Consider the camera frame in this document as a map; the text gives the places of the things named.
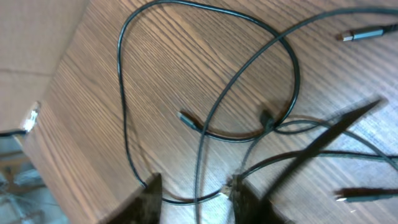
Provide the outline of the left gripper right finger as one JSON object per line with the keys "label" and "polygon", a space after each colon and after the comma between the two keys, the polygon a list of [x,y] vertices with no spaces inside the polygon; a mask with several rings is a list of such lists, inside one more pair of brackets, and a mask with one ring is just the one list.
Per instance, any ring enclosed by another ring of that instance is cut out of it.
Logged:
{"label": "left gripper right finger", "polygon": [[291,224],[294,223],[274,209],[268,200],[261,205],[252,185],[239,175],[233,175],[231,181],[231,201],[234,221],[237,224]]}

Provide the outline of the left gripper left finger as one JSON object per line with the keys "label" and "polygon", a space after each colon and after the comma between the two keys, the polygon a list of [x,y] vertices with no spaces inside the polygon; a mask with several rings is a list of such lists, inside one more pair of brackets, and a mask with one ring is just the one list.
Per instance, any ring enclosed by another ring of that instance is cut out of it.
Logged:
{"label": "left gripper left finger", "polygon": [[107,224],[158,224],[162,208],[162,176],[155,173],[147,187],[131,194],[107,218]]}

